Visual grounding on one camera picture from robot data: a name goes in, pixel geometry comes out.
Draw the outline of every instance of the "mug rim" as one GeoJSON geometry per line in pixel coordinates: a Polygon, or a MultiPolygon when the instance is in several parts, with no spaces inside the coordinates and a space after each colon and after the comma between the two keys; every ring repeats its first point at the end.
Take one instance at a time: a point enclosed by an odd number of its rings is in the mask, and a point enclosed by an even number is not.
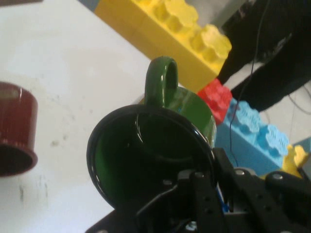
{"type": "Polygon", "coordinates": [[[200,143],[200,147],[202,150],[206,149],[207,152],[207,162],[208,162],[208,168],[210,170],[210,176],[211,181],[214,183],[215,181],[215,175],[214,175],[214,166],[213,166],[213,154],[211,147],[204,137],[204,135],[198,130],[198,128],[192,124],[188,119],[181,116],[180,114],[166,108],[159,108],[159,107],[153,107],[145,104],[133,104],[124,106],[121,108],[118,108],[111,113],[107,114],[101,121],[95,126],[94,130],[92,131],[88,144],[87,144],[87,150],[86,150],[86,163],[88,172],[90,174],[90,177],[92,179],[92,182],[94,186],[96,187],[97,191],[101,194],[101,196],[112,206],[116,207],[118,204],[115,203],[112,197],[109,197],[104,189],[104,186],[101,184],[101,181],[99,180],[96,172],[96,166],[95,166],[95,154],[96,154],[96,148],[97,143],[99,141],[99,138],[101,137],[103,131],[102,128],[109,124],[111,121],[116,120],[119,117],[124,117],[126,115],[132,115],[132,114],[142,114],[142,113],[149,113],[149,114],[155,114],[158,116],[166,117],[171,120],[173,120],[175,123],[179,124],[181,127],[183,127],[188,132],[192,133],[192,136],[196,138],[196,141],[200,143]]]}

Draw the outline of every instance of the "mug handle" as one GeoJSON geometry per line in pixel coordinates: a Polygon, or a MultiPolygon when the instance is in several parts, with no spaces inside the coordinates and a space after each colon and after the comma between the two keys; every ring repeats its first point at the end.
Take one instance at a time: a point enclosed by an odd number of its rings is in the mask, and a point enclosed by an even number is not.
{"type": "Polygon", "coordinates": [[[151,61],[145,83],[145,104],[165,107],[168,100],[166,91],[178,87],[177,64],[168,56],[161,56],[151,61]]]}

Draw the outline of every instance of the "red lego brick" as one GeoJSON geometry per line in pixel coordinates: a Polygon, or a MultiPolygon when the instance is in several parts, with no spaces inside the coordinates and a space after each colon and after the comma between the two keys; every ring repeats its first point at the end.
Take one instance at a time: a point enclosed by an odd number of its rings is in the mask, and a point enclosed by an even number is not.
{"type": "Polygon", "coordinates": [[[198,96],[201,97],[211,109],[216,124],[221,124],[232,99],[229,88],[222,86],[219,80],[215,79],[199,91],[198,96]]]}

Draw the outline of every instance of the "person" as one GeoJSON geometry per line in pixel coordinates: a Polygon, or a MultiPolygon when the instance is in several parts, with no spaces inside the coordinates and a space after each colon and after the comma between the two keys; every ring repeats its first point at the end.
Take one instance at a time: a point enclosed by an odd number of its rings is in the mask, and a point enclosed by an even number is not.
{"type": "MultiPolygon", "coordinates": [[[[250,12],[225,34],[232,50],[218,79],[224,84],[255,56],[256,38],[268,0],[257,0],[250,12]]],[[[275,51],[269,61],[231,90],[232,96],[263,111],[311,79],[311,0],[271,0],[264,15],[258,43],[258,58],[275,51]]]]}

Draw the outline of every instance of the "blue lego brick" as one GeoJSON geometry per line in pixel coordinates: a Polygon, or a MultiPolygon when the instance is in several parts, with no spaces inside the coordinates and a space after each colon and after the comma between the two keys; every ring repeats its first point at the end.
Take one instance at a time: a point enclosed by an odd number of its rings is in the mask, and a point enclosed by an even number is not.
{"type": "Polygon", "coordinates": [[[303,150],[307,153],[311,152],[311,137],[308,137],[300,142],[294,144],[294,146],[302,146],[303,150]]]}
{"type": "Polygon", "coordinates": [[[237,101],[232,99],[223,123],[217,126],[215,147],[224,148],[233,166],[251,168],[257,175],[280,169],[283,156],[288,153],[287,136],[276,126],[265,124],[259,112],[251,109],[245,101],[239,103],[232,122],[230,151],[229,127],[236,104],[237,101]]]}

